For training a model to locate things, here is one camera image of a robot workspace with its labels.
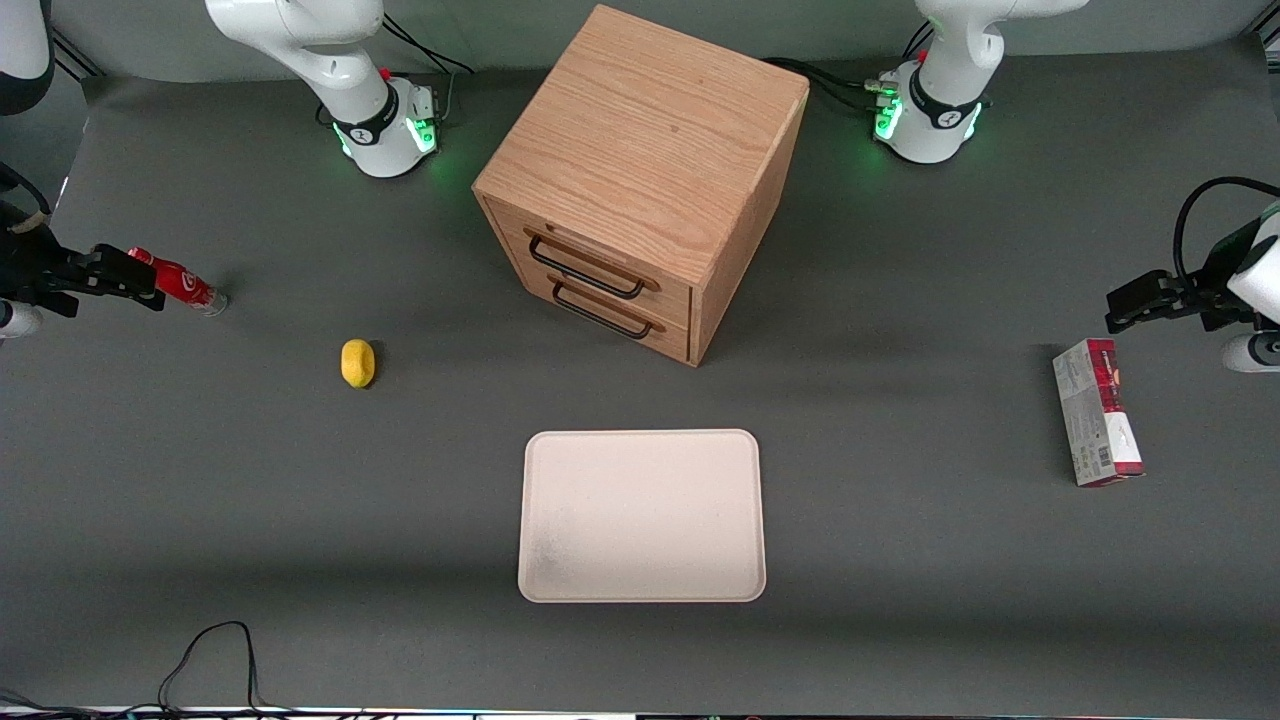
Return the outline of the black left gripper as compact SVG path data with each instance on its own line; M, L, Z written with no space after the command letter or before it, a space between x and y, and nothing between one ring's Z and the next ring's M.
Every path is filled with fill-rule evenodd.
M1204 332L1256 324L1257 313L1228 288L1228 282L1245 261L1257 238L1261 219L1238 228L1220 240L1207 254L1203 266L1190 274L1194 290L1166 270L1147 272L1106 295L1105 324L1110 334L1161 319L1197 315Z

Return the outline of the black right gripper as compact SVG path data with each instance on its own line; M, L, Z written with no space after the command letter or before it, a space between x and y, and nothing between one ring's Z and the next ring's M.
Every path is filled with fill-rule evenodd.
M88 252L63 247L45 223L6 201L1 202L1 295L3 299L42 307L64 318L76 318L79 300L72 292L133 301L160 313L165 295L156 286L154 266L109 243Z

